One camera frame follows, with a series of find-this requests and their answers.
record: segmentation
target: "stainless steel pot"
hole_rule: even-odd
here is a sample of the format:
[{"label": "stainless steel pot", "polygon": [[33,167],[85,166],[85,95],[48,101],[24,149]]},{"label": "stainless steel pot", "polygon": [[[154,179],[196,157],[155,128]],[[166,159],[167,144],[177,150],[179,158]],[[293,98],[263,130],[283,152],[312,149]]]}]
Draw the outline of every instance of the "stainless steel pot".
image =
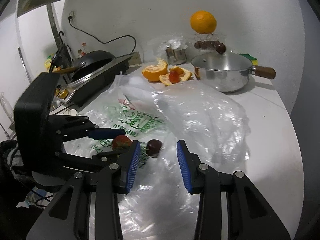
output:
[{"label": "stainless steel pot", "polygon": [[197,80],[220,92],[240,90],[249,82],[249,74],[274,79],[276,71],[270,67],[252,65],[251,60],[235,53],[209,52],[191,60]]}]

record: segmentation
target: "orange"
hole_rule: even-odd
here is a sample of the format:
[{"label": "orange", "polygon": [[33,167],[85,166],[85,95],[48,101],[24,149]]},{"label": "orange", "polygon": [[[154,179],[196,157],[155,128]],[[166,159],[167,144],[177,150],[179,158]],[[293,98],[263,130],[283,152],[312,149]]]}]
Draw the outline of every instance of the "orange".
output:
[{"label": "orange", "polygon": [[190,25],[197,33],[213,33],[217,27],[217,21],[211,13],[197,11],[191,16]]},{"label": "orange", "polygon": [[[176,71],[178,73],[182,71],[182,73],[179,74],[180,81],[187,81],[192,76],[192,73],[189,70],[186,70],[182,67],[174,67],[174,68],[171,68],[170,71]],[[161,83],[165,84],[166,86],[174,85],[173,83],[170,82],[169,75],[170,73],[160,76]]]},{"label": "orange", "polygon": [[160,81],[159,77],[168,72],[168,64],[162,59],[158,59],[158,62],[157,66],[147,66],[142,70],[142,75],[151,82]]}]

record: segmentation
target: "metal screw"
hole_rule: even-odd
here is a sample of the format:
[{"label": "metal screw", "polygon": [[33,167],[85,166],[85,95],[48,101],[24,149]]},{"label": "metal screw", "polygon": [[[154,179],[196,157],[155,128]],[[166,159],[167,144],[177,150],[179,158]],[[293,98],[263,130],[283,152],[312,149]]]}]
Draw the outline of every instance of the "metal screw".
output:
[{"label": "metal screw", "polygon": [[199,165],[199,169],[201,169],[201,170],[207,170],[208,168],[209,168],[209,166],[207,164],[205,164],[205,163],[201,163]]},{"label": "metal screw", "polygon": [[82,177],[82,172],[78,171],[75,174],[73,174],[73,176],[75,177],[75,179],[79,179]]},{"label": "metal screw", "polygon": [[116,170],[116,169],[119,168],[119,164],[118,164],[118,163],[111,163],[111,164],[109,165],[109,168],[110,168],[111,170]]},{"label": "metal screw", "polygon": [[235,175],[238,178],[243,178],[244,177],[244,173],[242,171],[236,171]]}]

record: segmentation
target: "pot handle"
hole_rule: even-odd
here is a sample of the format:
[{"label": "pot handle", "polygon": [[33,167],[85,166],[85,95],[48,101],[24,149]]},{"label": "pot handle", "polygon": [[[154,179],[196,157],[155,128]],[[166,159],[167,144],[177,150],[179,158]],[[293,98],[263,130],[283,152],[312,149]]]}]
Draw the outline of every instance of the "pot handle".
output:
[{"label": "pot handle", "polygon": [[252,66],[251,74],[268,79],[274,79],[276,77],[276,71],[271,67]]}]

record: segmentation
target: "whole orange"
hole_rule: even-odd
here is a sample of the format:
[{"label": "whole orange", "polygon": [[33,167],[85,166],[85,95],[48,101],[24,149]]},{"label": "whole orange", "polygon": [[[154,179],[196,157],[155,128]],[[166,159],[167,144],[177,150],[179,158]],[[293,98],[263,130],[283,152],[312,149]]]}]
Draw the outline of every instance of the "whole orange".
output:
[{"label": "whole orange", "polygon": [[211,13],[197,11],[191,16],[190,25],[197,33],[212,33],[217,27],[217,21]]}]

